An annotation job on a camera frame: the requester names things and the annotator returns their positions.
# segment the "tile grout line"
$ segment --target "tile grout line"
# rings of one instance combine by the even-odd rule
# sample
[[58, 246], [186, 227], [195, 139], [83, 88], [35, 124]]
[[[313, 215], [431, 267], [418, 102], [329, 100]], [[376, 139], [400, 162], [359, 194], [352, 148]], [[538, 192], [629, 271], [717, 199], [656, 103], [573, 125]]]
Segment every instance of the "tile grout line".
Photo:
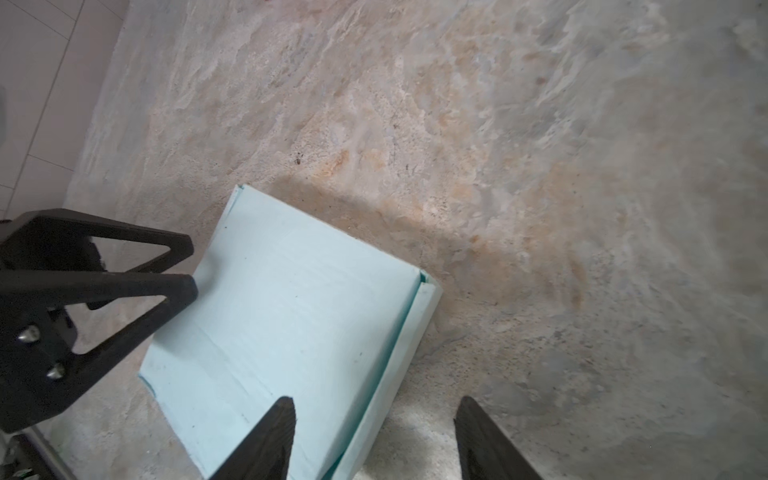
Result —
[[[80, 10], [78, 10], [78, 17], [74, 20], [74, 27], [72, 27], [72, 35], [74, 34], [74, 29], [78, 26], [78, 20], [80, 19], [80, 14], [83, 12], [83, 5], [85, 5], [85, 0], [80, 4]], [[24, 11], [23, 8], [20, 8], [18, 5], [14, 5], [16, 8]], [[43, 115], [45, 114], [45, 109], [48, 106], [48, 100], [51, 99], [51, 93], [53, 92], [53, 87], [56, 85], [56, 80], [58, 79], [58, 72], [61, 70], [61, 64], [64, 63], [64, 57], [67, 56], [67, 50], [69, 50], [69, 38], [67, 38], [67, 44], [64, 46], [64, 53], [61, 54], [61, 60], [58, 62], [58, 67], [56, 68], [56, 74], [53, 76], [53, 81], [51, 82], [51, 88], [48, 89], [48, 95], [45, 96], [45, 102], [43, 103], [43, 108], [40, 111], [40, 117], [38, 117], [38, 124], [35, 125], [35, 131], [32, 132], [32, 139], [29, 141], [29, 145], [27, 146], [27, 151], [24, 155], [24, 161], [22, 161], [22, 168], [18, 171], [18, 174], [16, 175], [16, 180], [13, 182], [13, 194], [11, 194], [11, 200], [8, 201], [8, 206], [11, 206], [11, 203], [13, 202], [13, 197], [16, 196], [16, 187], [18, 187], [18, 181], [22, 178], [22, 173], [24, 173], [24, 167], [26, 167], [27, 164], [27, 157], [29, 157], [29, 152], [32, 150], [32, 145], [35, 143], [35, 137], [38, 136], [38, 130], [40, 129], [40, 123], [43, 120]], [[5, 210], [5, 214], [3, 217], [5, 217], [8, 214], [8, 210]]]
[[69, 38], [67, 38], [67, 37], [63, 36], [63, 35], [62, 35], [62, 34], [60, 34], [59, 32], [55, 31], [53, 28], [49, 27], [49, 26], [48, 26], [48, 24], [47, 24], [47, 23], [45, 23], [44, 21], [42, 21], [40, 18], [37, 18], [37, 17], [35, 17], [33, 14], [31, 14], [31, 13], [27, 12], [27, 11], [26, 11], [26, 10], [24, 10], [22, 7], [20, 7], [20, 6], [16, 5], [16, 4], [13, 2], [13, 0], [8, 0], [8, 3], [10, 3], [10, 4], [11, 4], [11, 5], [13, 5], [13, 6], [15, 6], [16, 8], [18, 8], [19, 10], [21, 10], [21, 11], [22, 11], [22, 12], [24, 12], [25, 14], [29, 15], [30, 17], [34, 18], [34, 19], [35, 19], [35, 20], [37, 20], [38, 22], [42, 23], [42, 24], [43, 24], [43, 25], [44, 25], [46, 28], [49, 28], [49, 29], [50, 29], [51, 31], [53, 31], [53, 32], [54, 32], [56, 35], [58, 35], [58, 36], [62, 37], [64, 40], [66, 40], [66, 41], [67, 41], [67, 44], [69, 45]]
[[115, 12], [114, 12], [114, 10], [112, 10], [111, 8], [109, 8], [109, 7], [107, 7], [106, 5], [104, 5], [104, 3], [103, 3], [101, 0], [96, 0], [96, 1], [97, 1], [97, 2], [99, 2], [99, 3], [101, 3], [101, 6], [102, 6], [102, 7], [106, 8], [107, 10], [109, 10], [110, 12], [112, 12], [112, 13], [113, 13], [113, 14], [114, 14], [116, 17], [118, 17], [118, 18], [120, 19], [120, 21], [121, 21], [121, 22], [125, 22], [125, 20], [124, 20], [124, 19], [123, 19], [123, 18], [122, 18], [120, 15], [118, 15], [117, 13], [115, 13]]
[[61, 9], [60, 9], [59, 7], [57, 7], [56, 5], [53, 5], [53, 4], [51, 3], [51, 0], [45, 0], [45, 1], [46, 1], [46, 2], [48, 2], [48, 3], [51, 5], [51, 7], [53, 7], [53, 8], [55, 8], [55, 9], [59, 10], [59, 11], [60, 11], [61, 13], [63, 13], [64, 15], [67, 15], [69, 18], [72, 18], [72, 17], [71, 17], [71, 16], [70, 16], [70, 15], [69, 15], [67, 12], [65, 12], [64, 10], [61, 10]]
[[69, 170], [70, 172], [74, 173], [74, 170], [72, 170], [71, 168], [62, 167], [61, 165], [57, 165], [57, 164], [53, 163], [52, 161], [45, 160], [44, 158], [36, 157], [35, 155], [30, 155], [30, 154], [27, 154], [27, 157], [32, 157], [34, 159], [37, 159], [37, 160], [40, 160], [40, 161], [44, 161], [46, 164], [51, 164], [51, 165], [53, 165], [55, 167], [63, 168], [65, 170]]

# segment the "silver screw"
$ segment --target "silver screw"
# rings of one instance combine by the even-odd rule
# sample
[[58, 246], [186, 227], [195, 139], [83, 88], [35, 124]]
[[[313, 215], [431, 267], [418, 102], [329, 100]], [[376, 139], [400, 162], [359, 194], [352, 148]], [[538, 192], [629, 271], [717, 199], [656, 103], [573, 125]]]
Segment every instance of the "silver screw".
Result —
[[66, 372], [67, 371], [64, 370], [64, 366], [62, 364], [56, 363], [50, 370], [48, 370], [48, 373], [46, 373], [45, 376], [51, 380], [58, 380], [64, 377]]
[[35, 343], [40, 340], [40, 329], [37, 325], [30, 325], [22, 330], [16, 338], [22, 343]]

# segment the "marble surface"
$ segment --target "marble surface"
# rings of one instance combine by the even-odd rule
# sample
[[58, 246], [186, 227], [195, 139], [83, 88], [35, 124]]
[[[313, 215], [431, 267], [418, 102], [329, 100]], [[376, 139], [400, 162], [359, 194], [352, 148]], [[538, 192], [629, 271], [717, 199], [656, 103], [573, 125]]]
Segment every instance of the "marble surface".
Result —
[[[464, 394], [545, 478], [764, 478], [767, 9], [134, 0], [66, 205], [191, 272], [245, 183], [435, 276], [359, 478], [459, 478]], [[78, 348], [149, 305], [74, 309]], [[145, 348], [47, 425], [80, 478], [197, 478]]]

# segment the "bolt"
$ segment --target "bolt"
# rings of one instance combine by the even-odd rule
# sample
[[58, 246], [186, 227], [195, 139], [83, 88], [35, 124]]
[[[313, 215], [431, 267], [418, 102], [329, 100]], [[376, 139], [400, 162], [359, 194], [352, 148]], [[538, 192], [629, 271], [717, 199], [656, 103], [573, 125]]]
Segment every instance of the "bolt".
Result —
[[46, 373], [45, 376], [51, 380], [58, 380], [62, 378], [66, 372], [67, 371], [64, 370], [64, 366], [62, 364], [56, 363], [50, 370], [48, 370], [48, 373]]
[[22, 343], [35, 343], [40, 340], [40, 329], [37, 325], [30, 325], [19, 333], [16, 338]]

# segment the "light blue box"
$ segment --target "light blue box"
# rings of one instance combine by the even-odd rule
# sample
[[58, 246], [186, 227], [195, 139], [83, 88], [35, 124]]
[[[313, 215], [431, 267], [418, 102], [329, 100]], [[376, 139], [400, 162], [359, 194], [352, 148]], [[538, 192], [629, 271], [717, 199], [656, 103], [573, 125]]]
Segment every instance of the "light blue box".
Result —
[[203, 477], [281, 396], [289, 478], [352, 478], [442, 289], [420, 269], [248, 186], [194, 274], [200, 295], [157, 332], [140, 376]]

